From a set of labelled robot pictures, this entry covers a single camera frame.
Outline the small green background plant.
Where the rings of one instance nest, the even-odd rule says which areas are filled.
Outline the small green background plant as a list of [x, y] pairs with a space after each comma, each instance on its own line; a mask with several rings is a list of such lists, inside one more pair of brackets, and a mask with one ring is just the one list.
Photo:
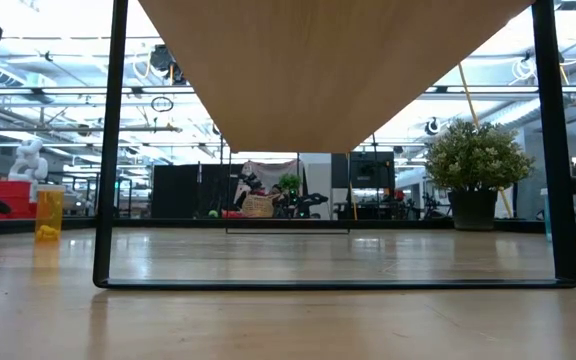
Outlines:
[[297, 174], [282, 174], [278, 182], [279, 187], [289, 193], [298, 193], [301, 188], [301, 179]]

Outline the wooden shelf black metal legs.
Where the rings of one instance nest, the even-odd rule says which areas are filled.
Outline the wooden shelf black metal legs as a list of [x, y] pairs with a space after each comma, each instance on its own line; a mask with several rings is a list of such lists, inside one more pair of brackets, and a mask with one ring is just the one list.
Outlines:
[[110, 275], [128, 0], [113, 0], [92, 280], [135, 290], [576, 287], [554, 0], [139, 0], [235, 151], [343, 153], [524, 10], [532, 13], [555, 274], [550, 279], [202, 281]]

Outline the black partition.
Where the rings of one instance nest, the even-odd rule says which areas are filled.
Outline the black partition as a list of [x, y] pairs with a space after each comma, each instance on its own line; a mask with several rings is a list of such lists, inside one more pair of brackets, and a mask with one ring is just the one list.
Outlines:
[[153, 170], [151, 217], [207, 218], [210, 210], [234, 210], [237, 175], [241, 165], [159, 165]]

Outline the potted green plant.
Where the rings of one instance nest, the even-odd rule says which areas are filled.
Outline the potted green plant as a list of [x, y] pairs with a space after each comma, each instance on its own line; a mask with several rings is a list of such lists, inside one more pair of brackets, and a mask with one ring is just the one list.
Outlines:
[[454, 227], [494, 228], [498, 192], [528, 177], [534, 159], [499, 125], [458, 120], [428, 145], [426, 171], [447, 191]]

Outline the small orange pill bottle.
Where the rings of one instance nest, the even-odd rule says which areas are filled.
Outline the small orange pill bottle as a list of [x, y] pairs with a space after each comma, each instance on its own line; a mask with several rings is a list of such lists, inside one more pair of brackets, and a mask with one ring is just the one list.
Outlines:
[[36, 242], [58, 242], [62, 232], [63, 185], [42, 184], [37, 188], [34, 238]]

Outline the wicker basket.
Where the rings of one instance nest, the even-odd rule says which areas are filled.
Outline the wicker basket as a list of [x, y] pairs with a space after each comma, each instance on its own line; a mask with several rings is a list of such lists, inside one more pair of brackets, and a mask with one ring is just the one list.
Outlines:
[[241, 213], [248, 218], [272, 218], [273, 199], [268, 196], [249, 194], [242, 203]]

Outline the white hanging cloth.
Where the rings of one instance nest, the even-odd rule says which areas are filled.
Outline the white hanging cloth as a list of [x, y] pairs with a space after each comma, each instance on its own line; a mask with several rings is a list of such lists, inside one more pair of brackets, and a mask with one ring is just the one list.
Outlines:
[[253, 191], [257, 195], [269, 195], [274, 185], [280, 183], [280, 178], [285, 174], [299, 175], [303, 172], [304, 165], [301, 161], [292, 160], [283, 163], [260, 163], [247, 161], [242, 169], [234, 172], [237, 175], [237, 184], [234, 200], [238, 200], [243, 193], [251, 190], [246, 180], [253, 175], [253, 183], [258, 186]]

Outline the white robot statue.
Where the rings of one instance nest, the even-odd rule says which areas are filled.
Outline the white robot statue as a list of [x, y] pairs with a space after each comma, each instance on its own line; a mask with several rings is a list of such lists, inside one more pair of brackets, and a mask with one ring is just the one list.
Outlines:
[[9, 181], [22, 181], [30, 184], [30, 201], [37, 202], [38, 185], [48, 174], [48, 162], [40, 156], [43, 148], [41, 140], [24, 140], [16, 149], [16, 159], [9, 170]]

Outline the white pillar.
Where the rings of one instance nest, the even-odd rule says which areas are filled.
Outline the white pillar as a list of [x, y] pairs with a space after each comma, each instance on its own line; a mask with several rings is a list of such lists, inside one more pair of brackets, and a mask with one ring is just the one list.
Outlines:
[[[331, 197], [331, 155], [329, 153], [301, 153], [308, 193], [319, 193]], [[320, 220], [331, 219], [330, 201], [311, 206], [310, 213], [319, 215]]]

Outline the black ceiling device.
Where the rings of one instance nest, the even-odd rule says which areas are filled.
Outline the black ceiling device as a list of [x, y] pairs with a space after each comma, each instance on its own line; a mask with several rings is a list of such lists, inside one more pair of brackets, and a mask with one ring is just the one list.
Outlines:
[[170, 85], [186, 85], [184, 72], [164, 44], [155, 45], [150, 52], [150, 68]]

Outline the black aluminium table frame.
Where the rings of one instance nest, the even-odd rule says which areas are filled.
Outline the black aluminium table frame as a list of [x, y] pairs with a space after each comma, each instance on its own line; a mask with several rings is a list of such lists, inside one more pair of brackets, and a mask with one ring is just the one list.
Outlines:
[[[92, 229], [94, 218], [66, 218], [63, 230]], [[0, 219], [0, 235], [34, 232], [34, 220]], [[269, 229], [269, 230], [447, 230], [449, 219], [410, 220], [268, 220], [268, 219], [114, 219], [113, 228], [195, 228], [195, 229]], [[494, 230], [516, 233], [545, 233], [544, 222], [495, 220]]]

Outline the red box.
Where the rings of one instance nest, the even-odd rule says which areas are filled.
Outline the red box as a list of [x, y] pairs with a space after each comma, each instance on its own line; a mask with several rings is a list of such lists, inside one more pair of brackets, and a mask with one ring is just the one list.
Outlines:
[[10, 208], [8, 214], [0, 213], [0, 219], [32, 219], [37, 204], [30, 198], [31, 184], [24, 181], [0, 181], [0, 202]]

